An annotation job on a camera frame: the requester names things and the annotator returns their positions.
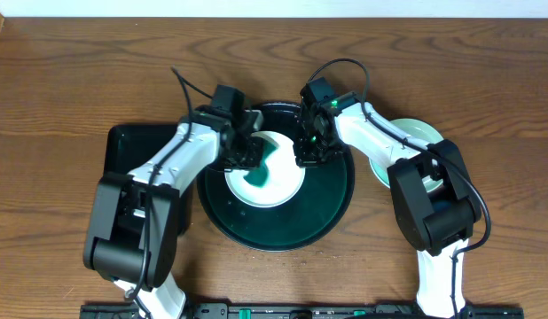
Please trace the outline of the green sponge cloth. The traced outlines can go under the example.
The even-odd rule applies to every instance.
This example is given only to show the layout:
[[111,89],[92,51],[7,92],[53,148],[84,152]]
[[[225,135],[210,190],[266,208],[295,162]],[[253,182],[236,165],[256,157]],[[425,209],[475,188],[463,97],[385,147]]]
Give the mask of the green sponge cloth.
[[266,141],[263,145],[262,159],[258,168],[249,171],[243,179],[254,187],[263,187],[268,182],[270,171],[266,160],[277,149],[277,146]]

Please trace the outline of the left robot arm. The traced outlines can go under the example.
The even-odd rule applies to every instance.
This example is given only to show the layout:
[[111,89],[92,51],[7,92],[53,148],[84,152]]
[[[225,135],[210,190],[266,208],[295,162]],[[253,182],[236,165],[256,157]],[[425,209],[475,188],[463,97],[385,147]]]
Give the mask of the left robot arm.
[[171,268],[176,256],[181,196],[213,165],[253,169],[263,142],[254,133],[262,113],[245,94],[219,85],[208,105],[191,108],[173,137],[145,164],[98,182],[83,264],[119,286],[144,318],[179,318],[186,304]]

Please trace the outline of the white plate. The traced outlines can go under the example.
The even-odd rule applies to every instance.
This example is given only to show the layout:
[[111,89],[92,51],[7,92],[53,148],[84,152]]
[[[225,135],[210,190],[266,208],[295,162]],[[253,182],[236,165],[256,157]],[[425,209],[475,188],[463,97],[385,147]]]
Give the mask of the white plate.
[[225,173],[225,181],[233,195],[247,205],[258,208],[280,206],[301,188],[306,170],[297,166],[294,142],[289,137],[274,131],[259,131],[253,136],[277,146],[266,160],[270,171],[268,182],[263,187],[254,187],[243,179],[251,170],[241,169]]

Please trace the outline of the mint green plate front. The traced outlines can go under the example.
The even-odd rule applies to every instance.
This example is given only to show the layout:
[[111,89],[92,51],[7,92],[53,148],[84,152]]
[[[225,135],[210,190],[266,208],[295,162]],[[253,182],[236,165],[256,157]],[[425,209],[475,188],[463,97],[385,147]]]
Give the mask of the mint green plate front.
[[[415,136],[416,138],[423,139],[429,144],[435,144],[443,140],[443,136],[434,127],[428,123],[416,119],[396,119],[392,120],[392,123],[404,132]],[[388,173],[382,167],[379,167],[371,159],[369,164],[373,174],[385,187],[389,187]],[[443,185],[442,180],[435,181],[431,177],[427,176],[422,180],[428,193],[435,191]]]

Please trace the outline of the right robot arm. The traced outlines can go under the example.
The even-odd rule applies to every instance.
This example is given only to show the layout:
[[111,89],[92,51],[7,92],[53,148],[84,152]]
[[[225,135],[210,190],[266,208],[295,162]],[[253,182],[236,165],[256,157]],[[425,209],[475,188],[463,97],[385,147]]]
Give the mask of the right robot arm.
[[386,170],[395,220],[418,254],[419,308],[460,317],[466,302],[458,257],[470,248],[483,203],[458,147],[416,138],[356,93],[339,95],[325,78],[308,81],[300,95],[297,165],[323,165],[352,146]]

